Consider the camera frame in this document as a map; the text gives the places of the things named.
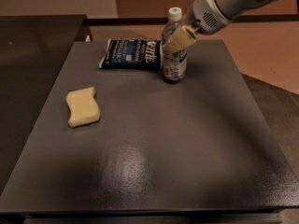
yellow sponge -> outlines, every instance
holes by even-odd
[[[95,88],[71,91],[66,96],[67,105],[71,111],[68,120],[70,127],[96,122],[100,119],[100,109],[94,100]]]

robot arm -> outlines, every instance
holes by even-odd
[[[194,0],[181,25],[166,42],[168,53],[186,49],[198,34],[211,35],[230,24],[243,12],[275,0]]]

water bottle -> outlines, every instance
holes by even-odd
[[[182,12],[179,7],[172,7],[168,13],[168,24],[162,32],[162,44],[176,31],[182,17]],[[180,81],[186,73],[187,66],[187,50],[181,50],[174,54],[164,52],[163,57],[163,75],[166,80]]]

black packet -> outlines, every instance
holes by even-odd
[[[107,52],[99,64],[101,69],[160,70],[161,41],[108,40]]]

white bottle cap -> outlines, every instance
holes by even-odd
[[[168,11],[168,19],[170,21],[179,21],[181,19],[181,9],[179,7],[171,7]]]

